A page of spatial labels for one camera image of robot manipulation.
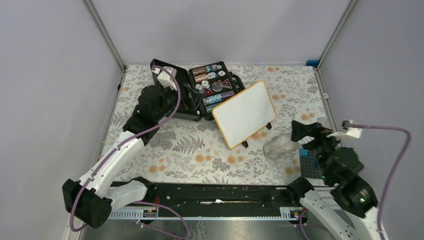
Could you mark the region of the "yellow framed whiteboard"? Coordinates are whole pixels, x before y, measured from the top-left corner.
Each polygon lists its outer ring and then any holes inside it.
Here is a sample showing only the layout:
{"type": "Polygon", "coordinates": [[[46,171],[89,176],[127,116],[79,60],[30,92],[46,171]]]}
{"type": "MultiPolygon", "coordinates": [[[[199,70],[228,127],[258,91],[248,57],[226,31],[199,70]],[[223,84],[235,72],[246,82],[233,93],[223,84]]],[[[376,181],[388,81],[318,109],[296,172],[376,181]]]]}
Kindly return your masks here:
{"type": "Polygon", "coordinates": [[[214,107],[212,115],[229,149],[263,128],[270,129],[268,125],[278,116],[263,80],[214,107]]]}

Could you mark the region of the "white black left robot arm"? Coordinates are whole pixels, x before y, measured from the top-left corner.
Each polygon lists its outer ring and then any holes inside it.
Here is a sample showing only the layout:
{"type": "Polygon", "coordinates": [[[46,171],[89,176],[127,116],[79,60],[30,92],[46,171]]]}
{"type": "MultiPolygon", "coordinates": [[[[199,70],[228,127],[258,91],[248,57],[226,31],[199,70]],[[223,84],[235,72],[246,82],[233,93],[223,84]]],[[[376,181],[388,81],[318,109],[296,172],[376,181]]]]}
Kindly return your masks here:
{"type": "Polygon", "coordinates": [[[141,180],[131,180],[118,187],[111,185],[127,162],[177,113],[181,100],[178,85],[144,87],[114,145],[78,180],[68,179],[63,184],[65,209],[70,214],[69,227],[73,232],[86,226],[98,228],[112,211],[129,204],[140,202],[148,206],[154,202],[154,190],[141,180]]]}

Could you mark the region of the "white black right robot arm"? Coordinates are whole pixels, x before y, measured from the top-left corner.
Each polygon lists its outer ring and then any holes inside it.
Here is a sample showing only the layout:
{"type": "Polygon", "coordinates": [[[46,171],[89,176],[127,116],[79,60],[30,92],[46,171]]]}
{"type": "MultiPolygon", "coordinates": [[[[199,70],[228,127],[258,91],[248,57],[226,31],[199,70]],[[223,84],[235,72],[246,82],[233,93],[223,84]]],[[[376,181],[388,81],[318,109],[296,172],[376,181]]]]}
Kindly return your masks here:
{"type": "Polygon", "coordinates": [[[362,130],[351,121],[342,123],[343,132],[335,132],[321,123],[291,122],[291,141],[304,137],[312,140],[302,147],[314,154],[324,184],[337,205],[350,218],[349,225],[320,197],[318,190],[304,177],[287,186],[287,201],[306,208],[337,240],[386,240],[387,233],[379,218],[379,202],[371,185],[359,175],[364,165],[351,147],[340,141],[359,139],[362,130]]]}

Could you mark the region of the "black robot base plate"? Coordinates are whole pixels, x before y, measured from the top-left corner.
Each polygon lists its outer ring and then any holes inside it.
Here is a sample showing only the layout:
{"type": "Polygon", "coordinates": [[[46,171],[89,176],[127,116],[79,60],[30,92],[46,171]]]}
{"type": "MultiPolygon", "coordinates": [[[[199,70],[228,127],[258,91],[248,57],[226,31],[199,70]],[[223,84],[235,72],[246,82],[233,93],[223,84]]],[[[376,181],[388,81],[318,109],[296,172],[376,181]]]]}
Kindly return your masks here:
{"type": "Polygon", "coordinates": [[[289,185],[231,185],[194,183],[149,183],[142,200],[131,207],[160,204],[160,218],[172,217],[173,211],[183,218],[274,218],[281,208],[299,208],[300,199],[314,187],[298,178],[289,185]]]}

